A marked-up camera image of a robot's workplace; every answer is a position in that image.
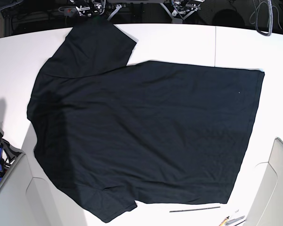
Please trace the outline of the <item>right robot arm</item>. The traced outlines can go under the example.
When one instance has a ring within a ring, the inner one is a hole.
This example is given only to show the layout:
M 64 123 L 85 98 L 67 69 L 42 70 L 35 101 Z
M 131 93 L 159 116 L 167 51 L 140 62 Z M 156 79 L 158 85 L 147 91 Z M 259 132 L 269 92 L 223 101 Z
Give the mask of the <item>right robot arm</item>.
M 108 0 L 71 0 L 79 16 L 105 16 L 110 21 L 121 8 L 122 4 L 110 3 Z

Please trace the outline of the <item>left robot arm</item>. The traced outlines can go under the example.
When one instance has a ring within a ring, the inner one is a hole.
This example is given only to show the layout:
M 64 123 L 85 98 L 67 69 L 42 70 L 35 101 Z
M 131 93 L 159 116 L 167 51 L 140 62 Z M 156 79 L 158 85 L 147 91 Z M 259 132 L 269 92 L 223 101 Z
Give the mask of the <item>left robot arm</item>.
M 171 18 L 172 24 L 184 24 L 188 17 L 193 13 L 201 10 L 201 3 L 204 0 L 166 0 L 160 3 L 160 6 L 165 10 Z

